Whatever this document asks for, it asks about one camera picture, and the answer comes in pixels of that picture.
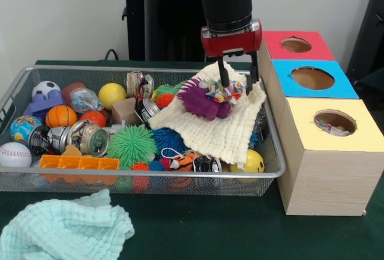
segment yellow box face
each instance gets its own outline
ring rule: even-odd
[[[287,98],[287,102],[306,150],[384,151],[384,137],[362,100]],[[353,133],[332,135],[315,124],[315,117],[322,124],[330,123],[328,127],[343,127]]]

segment purple fuzzy toy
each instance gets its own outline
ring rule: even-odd
[[[178,97],[184,102],[185,109],[192,114],[202,116],[208,121],[216,117],[226,118],[230,112],[231,104],[217,103],[206,96],[208,88],[199,87],[200,79],[190,79],[178,92]]]

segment red robot arm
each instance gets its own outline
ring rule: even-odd
[[[202,0],[207,27],[202,28],[201,39],[206,55],[218,58],[223,86],[229,86],[224,68],[224,55],[251,55],[251,78],[259,80],[257,51],[262,41],[259,20],[252,19],[252,0]]]

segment wire mesh basket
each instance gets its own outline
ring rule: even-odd
[[[31,91],[41,81],[49,80],[65,87],[83,82],[87,88],[99,91],[105,83],[125,85],[129,71],[141,70],[155,79],[155,88],[168,83],[176,85],[194,76],[197,70],[164,68],[118,68],[35,65],[22,70],[0,101],[0,145],[11,142],[9,128],[21,116],[31,101]],[[265,162],[265,173],[209,173],[112,171],[92,169],[40,169],[0,167],[0,191],[18,192],[84,192],[108,188],[112,193],[189,194],[262,196],[285,171],[286,165],[269,103],[264,109],[269,135],[255,146]],[[88,184],[87,178],[107,177],[112,181]]]

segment orange plastic tray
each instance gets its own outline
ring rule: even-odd
[[[119,170],[119,159],[92,158],[92,157],[72,157],[43,155],[39,168],[59,168],[59,169],[96,169],[96,170]],[[87,184],[104,183],[113,185],[117,182],[117,176],[103,175],[63,175],[63,174],[42,174],[47,181],[53,182],[63,178],[65,182],[74,183],[83,180]]]

